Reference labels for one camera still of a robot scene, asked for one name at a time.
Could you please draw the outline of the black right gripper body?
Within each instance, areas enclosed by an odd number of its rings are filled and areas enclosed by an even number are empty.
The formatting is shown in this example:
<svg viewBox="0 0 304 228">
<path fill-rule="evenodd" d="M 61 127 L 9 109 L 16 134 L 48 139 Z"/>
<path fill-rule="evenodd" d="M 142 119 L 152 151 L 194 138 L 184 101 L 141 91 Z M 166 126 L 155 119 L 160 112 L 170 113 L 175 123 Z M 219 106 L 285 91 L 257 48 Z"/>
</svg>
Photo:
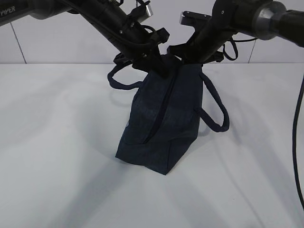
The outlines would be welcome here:
<svg viewBox="0 0 304 228">
<path fill-rule="evenodd" d="M 204 65 L 211 62 L 221 62 L 224 60 L 223 52 L 218 49 L 225 41 L 204 41 L 200 44 L 190 44 L 189 42 L 171 45 L 167 48 L 167 53 L 179 57 L 184 64 Z"/>
</svg>

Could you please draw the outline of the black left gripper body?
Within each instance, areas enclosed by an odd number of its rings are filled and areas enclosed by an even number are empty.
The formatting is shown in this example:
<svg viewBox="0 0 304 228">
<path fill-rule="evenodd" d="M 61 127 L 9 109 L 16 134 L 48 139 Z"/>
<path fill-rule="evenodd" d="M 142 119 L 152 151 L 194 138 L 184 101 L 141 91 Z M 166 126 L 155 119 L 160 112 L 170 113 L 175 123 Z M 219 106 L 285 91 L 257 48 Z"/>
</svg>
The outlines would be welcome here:
<svg viewBox="0 0 304 228">
<path fill-rule="evenodd" d="M 146 43 L 137 44 L 124 41 L 123 44 L 126 45 L 126 50 L 121 51 L 114 58 L 114 63 L 116 65 L 132 65 L 134 69 L 141 71 L 147 71 L 147 50 L 158 47 L 160 44 L 166 43 L 169 39 L 170 34 L 165 28 L 155 30 L 152 27 L 148 27 L 151 31 L 148 33 L 148 39 Z"/>
</svg>

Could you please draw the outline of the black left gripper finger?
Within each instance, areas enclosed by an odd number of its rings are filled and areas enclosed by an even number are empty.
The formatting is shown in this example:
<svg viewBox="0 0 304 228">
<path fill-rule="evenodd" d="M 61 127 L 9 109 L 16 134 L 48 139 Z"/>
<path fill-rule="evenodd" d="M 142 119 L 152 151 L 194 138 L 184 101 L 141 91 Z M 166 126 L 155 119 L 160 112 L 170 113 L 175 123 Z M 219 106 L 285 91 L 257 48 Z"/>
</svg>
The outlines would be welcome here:
<svg viewBox="0 0 304 228">
<path fill-rule="evenodd" d="M 154 47 L 147 50 L 147 73 L 155 72 L 162 78 L 168 78 L 170 71 L 162 59 L 159 48 Z"/>
</svg>

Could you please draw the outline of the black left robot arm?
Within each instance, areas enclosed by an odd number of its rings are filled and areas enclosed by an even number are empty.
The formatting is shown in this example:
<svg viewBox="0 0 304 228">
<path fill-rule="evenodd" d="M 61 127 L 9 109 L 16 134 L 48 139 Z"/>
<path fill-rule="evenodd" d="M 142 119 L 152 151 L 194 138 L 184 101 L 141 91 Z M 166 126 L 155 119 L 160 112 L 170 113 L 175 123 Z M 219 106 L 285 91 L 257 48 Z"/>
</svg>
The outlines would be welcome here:
<svg viewBox="0 0 304 228">
<path fill-rule="evenodd" d="M 98 62 L 113 61 L 165 77 L 169 72 L 159 46 L 164 28 L 147 25 L 148 0 L 3 0 L 0 3 L 0 61 L 3 64 L 85 61 L 93 35 L 106 46 Z"/>
</svg>

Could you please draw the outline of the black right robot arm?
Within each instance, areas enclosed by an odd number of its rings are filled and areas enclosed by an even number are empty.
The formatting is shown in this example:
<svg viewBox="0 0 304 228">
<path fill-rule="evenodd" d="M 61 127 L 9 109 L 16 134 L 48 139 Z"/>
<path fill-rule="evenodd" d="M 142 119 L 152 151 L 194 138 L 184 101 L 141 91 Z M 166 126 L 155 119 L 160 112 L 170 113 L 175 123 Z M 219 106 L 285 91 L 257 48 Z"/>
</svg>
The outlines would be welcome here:
<svg viewBox="0 0 304 228">
<path fill-rule="evenodd" d="M 211 15 L 184 11 L 180 24 L 195 31 L 186 43 L 169 46 L 167 52 L 186 64 L 233 60 L 219 48 L 227 41 L 235 48 L 236 40 L 232 37 L 237 33 L 260 40 L 280 37 L 304 46 L 304 13 L 287 10 L 283 3 L 274 0 L 217 0 Z"/>
</svg>

